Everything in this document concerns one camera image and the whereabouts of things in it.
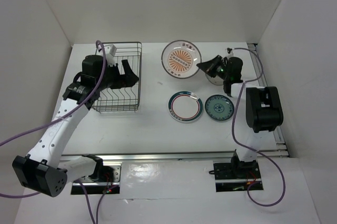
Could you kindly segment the blue patterned plate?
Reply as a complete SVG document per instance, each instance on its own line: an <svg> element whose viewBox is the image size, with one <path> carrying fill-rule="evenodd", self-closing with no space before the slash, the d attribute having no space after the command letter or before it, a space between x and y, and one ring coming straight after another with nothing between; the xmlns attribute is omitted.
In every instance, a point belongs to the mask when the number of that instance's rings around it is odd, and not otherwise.
<svg viewBox="0 0 337 224"><path fill-rule="evenodd" d="M223 95L212 95L205 102L205 111L208 116L219 122L229 120L234 114L233 102Z"/></svg>

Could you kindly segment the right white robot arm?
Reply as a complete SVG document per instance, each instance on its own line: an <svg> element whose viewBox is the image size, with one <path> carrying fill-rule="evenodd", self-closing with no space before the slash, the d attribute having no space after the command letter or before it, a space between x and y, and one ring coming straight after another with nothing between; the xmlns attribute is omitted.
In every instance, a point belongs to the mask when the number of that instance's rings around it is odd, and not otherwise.
<svg viewBox="0 0 337 224"><path fill-rule="evenodd" d="M245 124L255 134L274 131L283 123L283 111L276 87L262 87L252 84L252 80L242 80L243 61L238 57L221 57L196 65L209 77L219 77L223 81L224 93L236 98L237 103L232 124L235 124L240 100L245 102Z"/></svg>

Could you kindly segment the orange sunburst plate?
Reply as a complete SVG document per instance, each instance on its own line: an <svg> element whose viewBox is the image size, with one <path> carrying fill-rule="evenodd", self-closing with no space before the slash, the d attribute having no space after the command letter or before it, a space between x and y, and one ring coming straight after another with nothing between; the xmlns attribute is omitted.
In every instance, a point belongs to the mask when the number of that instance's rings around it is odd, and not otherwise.
<svg viewBox="0 0 337 224"><path fill-rule="evenodd" d="M168 43L161 55L161 63L167 74L176 79L188 79L194 76L202 62L200 50L192 42L176 40Z"/></svg>

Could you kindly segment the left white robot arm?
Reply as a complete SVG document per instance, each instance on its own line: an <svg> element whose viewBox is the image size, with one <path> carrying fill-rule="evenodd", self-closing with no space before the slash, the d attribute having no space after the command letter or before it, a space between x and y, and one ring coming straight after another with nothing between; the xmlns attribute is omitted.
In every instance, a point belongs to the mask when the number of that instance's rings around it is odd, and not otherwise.
<svg viewBox="0 0 337 224"><path fill-rule="evenodd" d="M51 125L26 156L17 156L12 163L22 186L56 197L69 182L81 177L99 181L113 171L103 165L101 158L92 154L65 163L60 163L60 159L75 129L102 91L133 87L139 81L128 60L122 60L122 69L121 73L117 64L109 65L101 55L85 57L82 70L66 88Z"/></svg>

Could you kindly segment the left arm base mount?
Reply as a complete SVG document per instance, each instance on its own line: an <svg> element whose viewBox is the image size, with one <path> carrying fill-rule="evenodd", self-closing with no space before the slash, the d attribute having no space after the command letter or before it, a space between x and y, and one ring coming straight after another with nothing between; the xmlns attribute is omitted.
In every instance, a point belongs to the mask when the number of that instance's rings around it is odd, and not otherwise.
<svg viewBox="0 0 337 224"><path fill-rule="evenodd" d="M119 194L121 171L121 163L104 162L104 170L97 180L81 177L79 181L85 187L88 195Z"/></svg>

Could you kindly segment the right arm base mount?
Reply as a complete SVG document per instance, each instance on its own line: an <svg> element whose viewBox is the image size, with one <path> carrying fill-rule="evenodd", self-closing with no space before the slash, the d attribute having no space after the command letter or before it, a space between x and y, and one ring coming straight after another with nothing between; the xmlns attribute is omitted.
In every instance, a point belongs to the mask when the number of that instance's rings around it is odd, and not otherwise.
<svg viewBox="0 0 337 224"><path fill-rule="evenodd" d="M263 190L258 162L243 162L232 156L230 162L214 163L209 171L214 176L216 192Z"/></svg>

